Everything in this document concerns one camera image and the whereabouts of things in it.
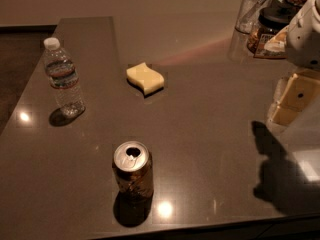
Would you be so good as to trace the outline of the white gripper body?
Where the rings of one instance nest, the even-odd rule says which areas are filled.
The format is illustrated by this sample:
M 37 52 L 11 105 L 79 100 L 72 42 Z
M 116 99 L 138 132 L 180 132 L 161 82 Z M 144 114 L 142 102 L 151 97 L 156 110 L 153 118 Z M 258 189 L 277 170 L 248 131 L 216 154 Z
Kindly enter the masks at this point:
M 293 17 L 285 50 L 289 62 L 320 70 L 320 0 L 307 0 Z

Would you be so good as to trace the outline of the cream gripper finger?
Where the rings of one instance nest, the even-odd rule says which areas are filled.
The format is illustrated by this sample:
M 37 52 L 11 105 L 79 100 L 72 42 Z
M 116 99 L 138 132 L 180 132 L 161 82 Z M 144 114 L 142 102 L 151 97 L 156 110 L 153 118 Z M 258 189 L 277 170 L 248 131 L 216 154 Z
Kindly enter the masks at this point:
M 273 123 L 288 126 L 320 95 L 320 72 L 298 71 L 281 79 L 269 112 Z

